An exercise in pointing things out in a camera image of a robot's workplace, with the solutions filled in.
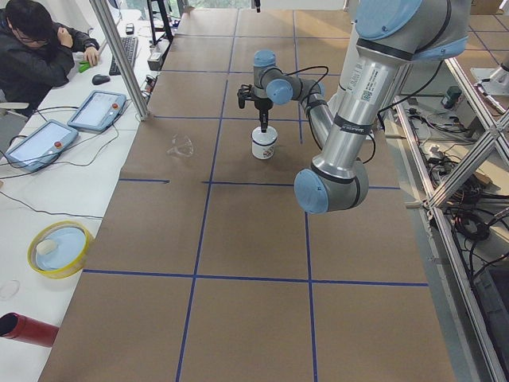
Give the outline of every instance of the blue tape line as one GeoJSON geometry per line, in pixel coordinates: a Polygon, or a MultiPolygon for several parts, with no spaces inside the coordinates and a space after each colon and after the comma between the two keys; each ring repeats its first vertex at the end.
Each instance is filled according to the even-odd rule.
{"type": "Polygon", "coordinates": [[[318,382],[317,336],[315,329],[315,307],[313,299],[313,267],[311,264],[311,239],[309,236],[309,216],[304,212],[305,220],[305,247],[308,257],[308,290],[309,290],[309,318],[311,321],[311,347],[313,350],[313,377],[318,382]]]}
{"type": "Polygon", "coordinates": [[[500,63],[499,63],[499,61],[496,59],[496,57],[495,57],[495,56],[493,56],[492,51],[491,51],[491,50],[490,50],[490,49],[486,46],[486,44],[484,44],[484,41],[480,38],[479,34],[477,34],[477,32],[476,32],[475,30],[473,30],[472,32],[473,32],[473,33],[476,35],[476,37],[479,39],[479,41],[480,41],[480,43],[483,45],[483,47],[485,47],[485,48],[486,48],[486,50],[488,51],[488,53],[490,53],[490,56],[492,56],[493,60],[495,60],[495,62],[496,62],[497,64],[500,64],[500,63]]]}
{"type": "Polygon", "coordinates": [[[500,21],[499,16],[495,15],[496,20],[499,22],[499,24],[506,30],[509,31],[509,28],[507,28],[503,22],[500,21]]]}
{"type": "Polygon", "coordinates": [[[164,273],[164,272],[136,272],[136,271],[108,271],[101,269],[83,269],[84,273],[99,275],[124,275],[124,276],[145,276],[145,277],[166,277],[180,279],[207,279],[207,280],[233,280],[233,281],[261,281],[270,283],[312,283],[312,284],[341,284],[341,285],[363,285],[367,287],[429,287],[428,283],[401,283],[392,281],[361,281],[361,280],[315,280],[315,279],[292,279],[255,276],[225,276],[225,275],[188,275],[185,273],[164,273]]]}
{"type": "Polygon", "coordinates": [[[99,275],[123,275],[123,276],[148,276],[148,277],[176,277],[191,279],[192,275],[186,275],[181,273],[162,273],[162,272],[136,272],[136,271],[105,271],[100,269],[83,269],[83,273],[94,273],[99,275]]]}
{"type": "Polygon", "coordinates": [[[203,181],[211,185],[266,185],[270,187],[293,187],[290,183],[254,183],[254,182],[235,182],[235,181],[203,181]]]}
{"type": "MultiPolygon", "coordinates": [[[[237,11],[237,22],[238,21],[239,21],[239,11],[237,11]]],[[[233,56],[233,44],[231,46],[230,54],[231,54],[230,55],[230,60],[231,60],[231,57],[233,56]]],[[[228,79],[226,80],[226,84],[224,86],[223,105],[221,107],[220,122],[219,122],[219,126],[217,129],[217,136],[216,136],[216,147],[214,149],[214,155],[212,157],[212,168],[210,171],[209,181],[212,181],[212,179],[214,177],[214,170],[216,167],[216,158],[217,158],[217,151],[218,151],[219,143],[220,143],[221,127],[223,125],[223,116],[224,116],[224,108],[226,106],[227,90],[228,90],[228,79]]],[[[188,336],[189,320],[191,318],[192,301],[194,299],[194,290],[196,287],[196,275],[198,273],[198,267],[200,266],[201,247],[202,247],[203,239],[204,239],[205,225],[206,225],[207,214],[208,214],[208,204],[210,203],[211,191],[212,191],[212,185],[209,184],[208,191],[207,191],[207,199],[205,201],[205,206],[204,206],[204,217],[203,217],[203,220],[201,223],[200,241],[198,243],[198,248],[196,250],[196,262],[195,262],[194,273],[193,273],[193,278],[192,278],[191,290],[189,292],[188,309],[187,309],[187,313],[185,316],[184,333],[182,334],[182,343],[181,343],[181,353],[179,356],[179,361],[178,361],[178,366],[177,366],[177,375],[175,377],[175,382],[179,382],[181,379],[182,364],[184,362],[184,354],[185,354],[185,344],[186,344],[187,336],[188,336]]]]}
{"type": "Polygon", "coordinates": [[[146,183],[169,183],[169,179],[137,179],[134,177],[121,177],[119,181],[138,181],[146,183]]]}
{"type": "Polygon", "coordinates": [[[398,283],[385,281],[358,281],[358,280],[313,280],[313,284],[340,284],[363,285],[371,287],[429,287],[428,283],[398,283]]]}

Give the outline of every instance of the sticker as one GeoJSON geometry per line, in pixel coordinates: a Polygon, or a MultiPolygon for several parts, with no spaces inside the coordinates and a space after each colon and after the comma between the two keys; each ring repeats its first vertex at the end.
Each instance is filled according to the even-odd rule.
{"type": "Polygon", "coordinates": [[[374,105],[383,89],[387,75],[388,71],[386,69],[377,68],[376,66],[365,68],[362,63],[357,63],[348,84],[347,92],[351,93],[356,99],[374,105]]]}
{"type": "Polygon", "coordinates": [[[357,84],[359,83],[360,75],[363,72],[363,70],[364,66],[362,65],[362,63],[358,62],[353,69],[352,78],[350,79],[350,82],[348,83],[347,86],[347,92],[353,94],[353,91],[355,90],[357,84]]]}

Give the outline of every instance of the robotic arm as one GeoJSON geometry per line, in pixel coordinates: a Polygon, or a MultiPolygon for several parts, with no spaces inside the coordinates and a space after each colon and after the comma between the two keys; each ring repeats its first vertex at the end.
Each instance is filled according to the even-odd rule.
{"type": "Polygon", "coordinates": [[[264,99],[275,104],[299,102],[323,147],[310,168],[295,178],[295,195],[306,212],[350,209],[364,200],[368,179],[358,153],[398,69],[413,60],[444,60],[463,52],[470,3],[361,0],[355,17],[359,57],[336,115],[316,81],[285,75],[271,51],[255,54],[254,85],[244,93],[258,105],[264,99]]]}

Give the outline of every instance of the black jacket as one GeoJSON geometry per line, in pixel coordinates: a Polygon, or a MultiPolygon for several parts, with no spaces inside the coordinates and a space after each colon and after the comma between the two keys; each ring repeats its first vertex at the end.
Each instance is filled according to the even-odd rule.
{"type": "Polygon", "coordinates": [[[99,44],[86,33],[53,23],[54,36],[40,49],[23,45],[12,33],[0,10],[0,89],[10,102],[27,102],[32,109],[54,86],[68,82],[67,74],[74,66],[72,52],[83,52],[85,44],[99,44]],[[56,32],[64,27],[72,36],[72,48],[60,44],[56,32]]]}

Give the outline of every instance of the table surface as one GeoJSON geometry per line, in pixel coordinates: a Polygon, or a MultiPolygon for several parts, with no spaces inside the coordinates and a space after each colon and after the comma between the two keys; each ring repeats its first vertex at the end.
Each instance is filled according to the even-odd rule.
{"type": "MultiPolygon", "coordinates": [[[[121,36],[125,23],[127,20],[119,23],[121,36]]],[[[155,76],[157,73],[150,71],[146,62],[150,54],[150,42],[144,36],[150,35],[150,24],[145,21],[136,21],[136,32],[138,31],[142,36],[138,37],[138,56],[134,73],[141,86],[147,74],[155,76]]],[[[95,30],[92,35],[104,45],[105,39],[100,30],[95,30]]],[[[99,64],[83,73],[78,73],[77,67],[82,57],[82,53],[75,53],[76,65],[69,74],[69,83],[52,89],[40,105],[40,109],[78,107],[93,90],[119,92],[126,94],[129,99],[121,76],[112,76],[110,82],[99,86],[91,83],[91,78],[95,74],[108,73],[111,51],[107,44],[102,48],[99,64]]],[[[74,144],[82,143],[65,152],[55,163],[40,172],[16,177],[25,172],[6,166],[5,159],[2,159],[0,178],[15,178],[5,179],[1,191],[38,210],[102,217],[139,125],[139,117],[136,115],[134,105],[129,104],[130,101],[127,103],[129,106],[115,123],[115,127],[102,134],[81,131],[74,144]]],[[[66,123],[74,110],[62,108],[42,113],[46,119],[66,123]]],[[[42,123],[44,123],[42,116],[35,114],[27,122],[21,134],[30,134],[42,123]]],[[[2,210],[0,286],[9,280],[17,280],[21,283],[20,290],[14,297],[8,301],[0,301],[0,315],[13,311],[43,322],[60,325],[81,272],[66,279],[47,279],[29,267],[26,258],[28,246],[38,232],[62,220],[77,221],[95,236],[101,225],[101,219],[34,212],[3,195],[0,196],[0,210],[2,210]]],[[[37,380],[49,351],[50,349],[18,341],[0,341],[0,353],[3,355],[0,360],[0,380],[37,380]]]]}

